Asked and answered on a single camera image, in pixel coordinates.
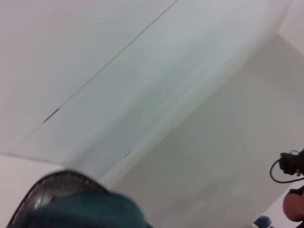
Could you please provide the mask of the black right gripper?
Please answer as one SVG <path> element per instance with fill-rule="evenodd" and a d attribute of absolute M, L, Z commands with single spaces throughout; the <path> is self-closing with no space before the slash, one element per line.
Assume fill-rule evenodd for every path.
<path fill-rule="evenodd" d="M 304 151 L 291 151 L 280 154 L 280 169 L 285 174 L 304 174 Z"/>

